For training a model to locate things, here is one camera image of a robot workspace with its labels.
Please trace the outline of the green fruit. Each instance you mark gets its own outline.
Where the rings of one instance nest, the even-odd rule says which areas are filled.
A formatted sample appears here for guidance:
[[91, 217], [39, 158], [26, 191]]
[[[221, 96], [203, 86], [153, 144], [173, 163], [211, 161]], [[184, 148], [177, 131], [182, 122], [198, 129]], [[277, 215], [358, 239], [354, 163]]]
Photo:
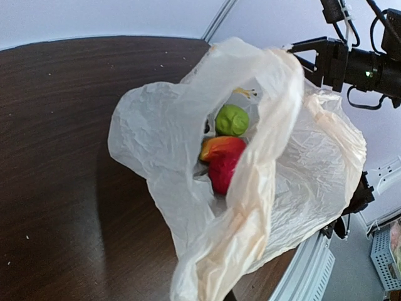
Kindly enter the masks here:
[[236, 105], [224, 105], [215, 118], [216, 132], [239, 137], [249, 127], [249, 115]]

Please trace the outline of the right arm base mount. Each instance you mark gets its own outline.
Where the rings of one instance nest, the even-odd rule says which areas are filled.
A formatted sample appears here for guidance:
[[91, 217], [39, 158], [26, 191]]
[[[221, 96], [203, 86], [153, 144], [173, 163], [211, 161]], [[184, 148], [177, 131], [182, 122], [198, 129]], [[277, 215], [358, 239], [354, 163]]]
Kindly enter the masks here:
[[351, 214], [363, 211], [372, 201], [375, 200], [375, 197], [373, 196], [375, 188], [369, 184], [367, 176], [368, 171], [363, 171], [360, 182], [353, 193], [348, 207], [343, 210], [338, 219], [320, 229], [320, 234], [328, 239], [331, 239], [333, 233], [335, 233], [341, 240], [348, 238], [350, 233]]

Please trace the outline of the red fruit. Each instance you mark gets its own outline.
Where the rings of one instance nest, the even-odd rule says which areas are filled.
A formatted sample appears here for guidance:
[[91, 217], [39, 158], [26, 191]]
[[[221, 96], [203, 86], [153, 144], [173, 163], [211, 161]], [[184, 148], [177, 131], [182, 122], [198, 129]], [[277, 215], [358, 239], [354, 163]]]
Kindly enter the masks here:
[[241, 156], [239, 154], [226, 154], [211, 160], [208, 176], [212, 183], [213, 191], [226, 195], [231, 183], [234, 171]]

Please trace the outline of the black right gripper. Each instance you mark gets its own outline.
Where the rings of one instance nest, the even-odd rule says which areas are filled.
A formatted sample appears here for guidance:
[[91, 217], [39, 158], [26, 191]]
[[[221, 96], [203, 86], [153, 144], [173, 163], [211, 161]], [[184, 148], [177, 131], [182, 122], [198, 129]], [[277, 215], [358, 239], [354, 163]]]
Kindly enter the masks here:
[[[346, 67], [348, 63], [349, 47], [341, 40], [329, 37], [313, 38], [293, 44], [284, 45], [287, 52], [323, 51], [323, 84], [332, 88], [334, 92], [341, 92], [345, 80]], [[318, 76], [315, 63], [293, 53], [301, 63], [305, 77]]]

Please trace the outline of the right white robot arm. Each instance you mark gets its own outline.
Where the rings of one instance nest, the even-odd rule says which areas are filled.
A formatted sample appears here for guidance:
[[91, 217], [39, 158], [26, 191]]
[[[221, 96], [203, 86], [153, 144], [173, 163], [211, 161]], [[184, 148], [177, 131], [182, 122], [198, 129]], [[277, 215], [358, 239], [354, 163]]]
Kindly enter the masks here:
[[384, 29], [382, 39], [383, 53], [377, 50], [365, 51], [350, 48], [343, 40], [329, 37], [314, 38], [291, 45], [290, 53], [315, 51], [312, 63], [297, 57], [304, 68], [305, 77], [317, 87], [326, 85], [335, 92], [341, 92], [343, 85], [349, 84], [351, 90], [374, 91], [382, 96], [376, 106], [350, 102], [355, 108], [378, 110], [388, 97], [394, 108], [400, 106], [400, 44]]

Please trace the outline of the beige plastic bag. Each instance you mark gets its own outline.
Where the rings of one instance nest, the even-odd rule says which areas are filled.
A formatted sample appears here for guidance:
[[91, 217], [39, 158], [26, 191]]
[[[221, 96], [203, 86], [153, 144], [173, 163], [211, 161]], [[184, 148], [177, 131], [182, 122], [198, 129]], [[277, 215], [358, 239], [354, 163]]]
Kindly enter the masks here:
[[[199, 154], [225, 104], [242, 107], [250, 125], [220, 198]], [[309, 86], [294, 55], [239, 38], [214, 45], [178, 84], [128, 91], [108, 150], [146, 180], [170, 228], [179, 259], [171, 300], [222, 300], [243, 275], [336, 220], [367, 153], [339, 95]]]

